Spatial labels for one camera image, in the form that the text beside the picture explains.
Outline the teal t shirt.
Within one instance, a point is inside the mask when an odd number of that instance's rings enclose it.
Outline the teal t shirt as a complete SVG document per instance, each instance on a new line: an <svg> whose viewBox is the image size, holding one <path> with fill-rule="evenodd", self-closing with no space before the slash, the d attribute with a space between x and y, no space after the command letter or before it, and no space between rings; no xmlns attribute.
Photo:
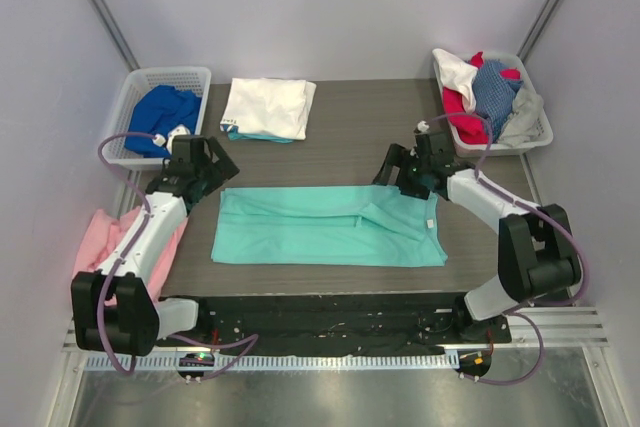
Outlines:
<svg viewBox="0 0 640 427"><path fill-rule="evenodd" d="M238 265L441 267L436 198L393 186L229 188L211 258Z"/></svg>

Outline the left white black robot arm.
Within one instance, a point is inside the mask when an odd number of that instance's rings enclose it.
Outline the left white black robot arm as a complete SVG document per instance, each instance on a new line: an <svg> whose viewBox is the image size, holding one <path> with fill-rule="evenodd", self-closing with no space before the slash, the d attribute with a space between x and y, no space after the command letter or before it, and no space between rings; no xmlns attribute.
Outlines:
<svg viewBox="0 0 640 427"><path fill-rule="evenodd" d="M212 320L190 298L154 300L154 267L193 208L239 172L214 137L179 135L169 159L141 191L142 206L131 228L94 272L71 283L77 346L107 354L148 355L160 339L178 334L190 345L205 344Z"/></svg>

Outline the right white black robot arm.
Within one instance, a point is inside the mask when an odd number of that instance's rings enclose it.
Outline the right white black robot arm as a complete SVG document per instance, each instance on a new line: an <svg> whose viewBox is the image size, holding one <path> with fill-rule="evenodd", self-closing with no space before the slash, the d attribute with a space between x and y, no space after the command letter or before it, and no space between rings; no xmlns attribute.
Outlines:
<svg viewBox="0 0 640 427"><path fill-rule="evenodd" d="M496 275L453 304L451 327L462 341L481 342L498 330L505 315L529 302L587 285L587 265L566 211L501 188L478 166L457 160L443 133L416 133L411 149L390 145L373 182L393 184L401 194L421 200L440 197L497 234Z"/></svg>

